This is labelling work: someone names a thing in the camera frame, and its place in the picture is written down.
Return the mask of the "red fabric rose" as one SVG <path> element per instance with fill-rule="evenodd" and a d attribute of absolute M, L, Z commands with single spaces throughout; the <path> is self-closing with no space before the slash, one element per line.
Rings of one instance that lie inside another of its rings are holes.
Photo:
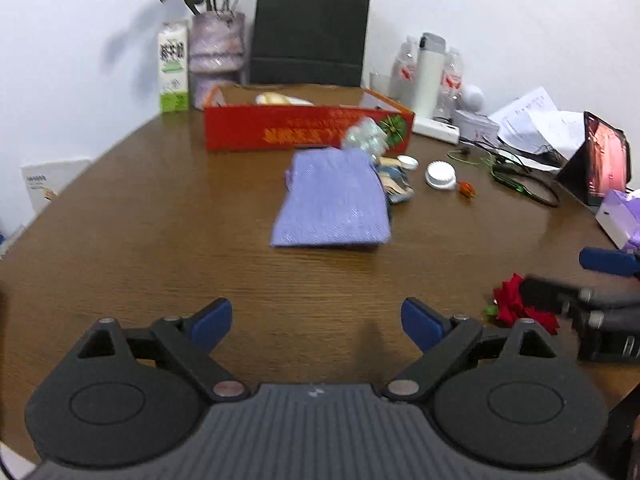
<path fill-rule="evenodd" d="M 560 324 L 555 314 L 534 307 L 523 300 L 520 285 L 524 278 L 513 273 L 500 287 L 492 291 L 492 304 L 485 308 L 485 315 L 499 327 L 511 328 L 520 318 L 531 318 L 549 334 L 556 335 Z"/>

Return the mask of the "blue snack packet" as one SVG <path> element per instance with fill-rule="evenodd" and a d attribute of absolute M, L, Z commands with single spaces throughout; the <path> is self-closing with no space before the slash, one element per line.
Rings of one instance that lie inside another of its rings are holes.
<path fill-rule="evenodd" d="M 392 205 L 408 202 L 414 195 L 405 170 L 397 166 L 378 166 L 376 168 L 388 201 Z"/>

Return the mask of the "purple cloth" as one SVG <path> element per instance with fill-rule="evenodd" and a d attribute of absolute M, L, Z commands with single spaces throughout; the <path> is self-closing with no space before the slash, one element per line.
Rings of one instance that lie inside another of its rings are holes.
<path fill-rule="evenodd" d="M 271 246 L 371 246 L 390 240 L 386 193 L 366 152 L 297 151 L 286 188 Z"/>

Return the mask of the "iridescent wrapper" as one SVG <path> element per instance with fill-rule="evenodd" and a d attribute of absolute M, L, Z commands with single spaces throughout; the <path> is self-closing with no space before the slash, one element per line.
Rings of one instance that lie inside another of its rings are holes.
<path fill-rule="evenodd" d="M 387 134 L 371 117 L 363 117 L 345 131 L 341 148 L 360 150 L 378 160 L 388 149 Z"/>

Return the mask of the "yellow white plush toy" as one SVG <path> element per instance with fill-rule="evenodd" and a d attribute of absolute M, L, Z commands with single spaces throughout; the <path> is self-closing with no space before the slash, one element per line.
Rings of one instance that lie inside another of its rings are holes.
<path fill-rule="evenodd" d="M 262 92 L 255 98 L 257 105 L 286 105 L 286 106 L 314 106 L 307 100 L 294 98 L 294 96 L 286 96 L 285 94 L 278 92 Z"/>

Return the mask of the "purple tissue box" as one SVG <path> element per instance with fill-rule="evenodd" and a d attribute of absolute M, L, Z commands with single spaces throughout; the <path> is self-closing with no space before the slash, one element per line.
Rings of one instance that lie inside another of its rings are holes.
<path fill-rule="evenodd" d="M 614 245 L 623 252 L 638 252 L 640 248 L 639 191 L 610 191 L 596 213 L 598 225 Z"/>

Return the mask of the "tablet with stand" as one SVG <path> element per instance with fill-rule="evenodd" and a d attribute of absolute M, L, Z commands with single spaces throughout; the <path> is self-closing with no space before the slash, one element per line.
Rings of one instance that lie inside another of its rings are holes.
<path fill-rule="evenodd" d="M 587 207 L 598 209 L 608 192 L 625 192 L 630 180 L 630 147 L 623 130 L 582 112 L 582 143 L 555 181 Z"/>

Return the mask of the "black neckband earphones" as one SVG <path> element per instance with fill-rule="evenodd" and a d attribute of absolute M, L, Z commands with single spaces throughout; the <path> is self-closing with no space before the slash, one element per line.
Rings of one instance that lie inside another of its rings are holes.
<path fill-rule="evenodd" d="M 495 166 L 490 170 L 492 180 L 528 200 L 548 208 L 558 208 L 559 193 L 546 180 L 511 166 Z"/>

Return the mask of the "paper sheets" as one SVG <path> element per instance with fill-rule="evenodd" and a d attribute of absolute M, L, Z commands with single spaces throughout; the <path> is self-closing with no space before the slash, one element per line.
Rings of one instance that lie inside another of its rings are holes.
<path fill-rule="evenodd" d="M 584 114 L 559 110 L 544 87 L 488 116 L 499 142 L 539 165 L 562 168 L 585 141 Z"/>

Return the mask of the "white round jar lid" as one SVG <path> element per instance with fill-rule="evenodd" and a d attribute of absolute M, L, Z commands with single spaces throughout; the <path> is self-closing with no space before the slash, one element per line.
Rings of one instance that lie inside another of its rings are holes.
<path fill-rule="evenodd" d="M 425 182 L 435 190 L 451 191 L 457 185 L 457 175 L 449 162 L 434 160 L 425 170 Z"/>

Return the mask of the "white tin box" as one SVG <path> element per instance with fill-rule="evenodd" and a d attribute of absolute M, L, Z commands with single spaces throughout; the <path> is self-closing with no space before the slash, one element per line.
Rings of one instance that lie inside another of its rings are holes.
<path fill-rule="evenodd" d="M 455 110 L 451 120 L 459 129 L 460 138 L 463 140 L 485 141 L 492 145 L 498 141 L 499 125 L 484 115 L 468 110 Z"/>

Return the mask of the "white power bank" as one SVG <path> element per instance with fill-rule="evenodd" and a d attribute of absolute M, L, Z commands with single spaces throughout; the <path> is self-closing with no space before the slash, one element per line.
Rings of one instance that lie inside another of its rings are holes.
<path fill-rule="evenodd" d="M 419 115 L 413 119 L 412 132 L 451 145 L 457 145 L 460 140 L 460 129 L 457 126 Z"/>

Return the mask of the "small white cap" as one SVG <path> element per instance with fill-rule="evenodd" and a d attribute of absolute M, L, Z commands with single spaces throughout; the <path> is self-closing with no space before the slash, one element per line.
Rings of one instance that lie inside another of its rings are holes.
<path fill-rule="evenodd" d="M 408 155 L 398 155 L 397 160 L 399 166 L 407 171 L 414 171 L 419 167 L 419 162 L 415 158 Z"/>

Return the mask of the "white thermos bottle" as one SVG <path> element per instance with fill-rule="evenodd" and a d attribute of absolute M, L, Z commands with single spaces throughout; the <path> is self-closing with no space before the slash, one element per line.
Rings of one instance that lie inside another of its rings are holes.
<path fill-rule="evenodd" d="M 431 32 L 422 34 L 410 99 L 410 108 L 418 117 L 433 116 L 446 52 L 447 44 L 444 38 Z"/>

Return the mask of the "purple marbled vase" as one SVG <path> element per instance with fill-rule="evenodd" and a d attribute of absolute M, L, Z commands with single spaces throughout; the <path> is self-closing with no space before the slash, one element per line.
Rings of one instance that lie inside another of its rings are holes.
<path fill-rule="evenodd" d="M 244 68 L 245 15 L 207 11 L 189 30 L 189 84 L 192 106 L 201 110 L 216 84 L 235 84 Z"/>

